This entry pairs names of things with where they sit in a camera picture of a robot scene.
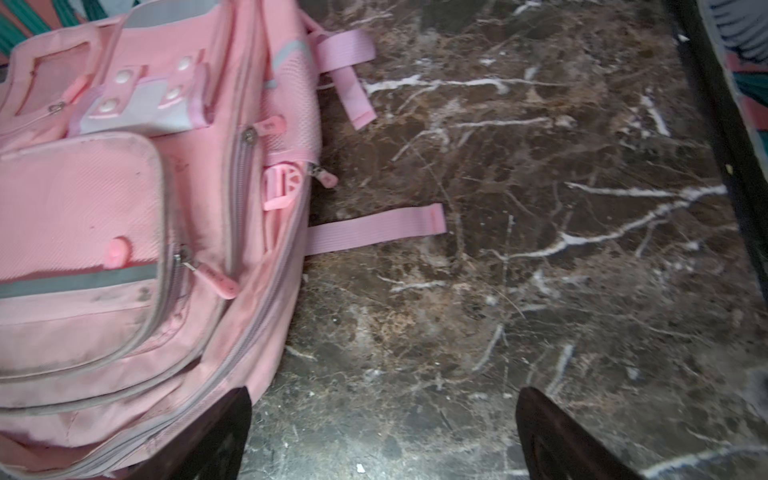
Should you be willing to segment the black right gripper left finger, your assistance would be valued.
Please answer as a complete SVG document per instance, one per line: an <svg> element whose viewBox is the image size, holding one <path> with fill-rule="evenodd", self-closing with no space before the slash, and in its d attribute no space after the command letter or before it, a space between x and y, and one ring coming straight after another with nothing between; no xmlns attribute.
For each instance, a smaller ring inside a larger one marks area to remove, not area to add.
<svg viewBox="0 0 768 480"><path fill-rule="evenodd" d="M128 480L235 480L251 425L246 388L233 389L206 410Z"/></svg>

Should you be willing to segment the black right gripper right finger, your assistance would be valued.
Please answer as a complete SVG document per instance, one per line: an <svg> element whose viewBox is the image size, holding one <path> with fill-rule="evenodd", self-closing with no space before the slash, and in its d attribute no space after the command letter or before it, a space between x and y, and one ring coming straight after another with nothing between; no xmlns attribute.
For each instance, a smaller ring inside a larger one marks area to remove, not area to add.
<svg viewBox="0 0 768 480"><path fill-rule="evenodd" d="M534 387L520 390L515 418L531 479L642 478Z"/></svg>

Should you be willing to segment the pink student backpack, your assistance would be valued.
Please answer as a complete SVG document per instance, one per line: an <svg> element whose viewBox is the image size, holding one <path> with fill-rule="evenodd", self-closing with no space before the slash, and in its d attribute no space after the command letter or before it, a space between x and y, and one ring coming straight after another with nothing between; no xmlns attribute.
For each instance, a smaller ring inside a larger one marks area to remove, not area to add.
<svg viewBox="0 0 768 480"><path fill-rule="evenodd" d="M441 205L310 226L317 89L375 117L362 30L294 1L1 5L1 469L127 479L284 351L306 257L439 235Z"/></svg>

